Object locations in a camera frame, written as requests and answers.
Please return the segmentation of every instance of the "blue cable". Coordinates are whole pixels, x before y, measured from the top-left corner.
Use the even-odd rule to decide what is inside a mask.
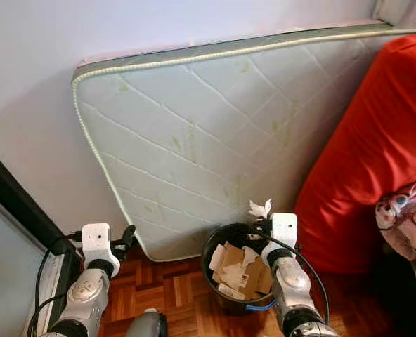
[[[266,311],[266,310],[271,309],[274,305],[275,305],[275,300],[272,300],[272,302],[270,302],[268,305],[265,305],[263,307],[257,307],[255,305],[247,304],[245,308],[250,311]]]

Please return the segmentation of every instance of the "white mattress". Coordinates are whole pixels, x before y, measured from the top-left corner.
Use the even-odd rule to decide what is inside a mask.
[[[407,33],[321,29],[78,68],[79,120],[147,256],[199,255],[249,199],[291,210],[372,59]]]

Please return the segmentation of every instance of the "cardboard scrap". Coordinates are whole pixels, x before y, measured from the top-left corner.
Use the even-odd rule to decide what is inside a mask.
[[[213,270],[212,279],[219,283],[218,290],[227,296],[250,300],[271,291],[271,270],[249,247],[239,249],[228,242],[218,244],[209,266]]]

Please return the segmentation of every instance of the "black trash bin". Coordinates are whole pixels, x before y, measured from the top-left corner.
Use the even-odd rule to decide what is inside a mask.
[[[216,302],[232,315],[244,315],[251,313],[252,311],[247,310],[246,305],[261,307],[268,305],[273,300],[272,293],[269,293],[268,295],[265,295],[257,300],[235,300],[234,298],[228,297],[218,291],[216,289],[216,282],[212,280],[213,271],[209,269],[208,266],[217,244],[225,244],[225,242],[228,241],[230,244],[238,248],[248,246],[261,255],[261,252],[267,245],[267,241],[265,239],[250,240],[248,237],[249,234],[253,234],[250,226],[242,223],[234,223],[232,225],[220,227],[208,238],[203,246],[202,271],[204,278],[207,280],[209,286],[214,292]]]

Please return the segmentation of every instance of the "parquet floor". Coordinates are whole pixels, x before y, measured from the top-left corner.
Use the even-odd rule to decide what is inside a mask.
[[[342,337],[402,336],[368,276],[322,275],[322,279],[331,302],[331,325]],[[315,290],[313,297],[320,308]],[[244,317],[224,313],[203,279],[199,258],[154,263],[135,247],[111,280],[99,337],[124,337],[134,317],[147,308],[166,314],[171,337],[282,335],[273,310]]]

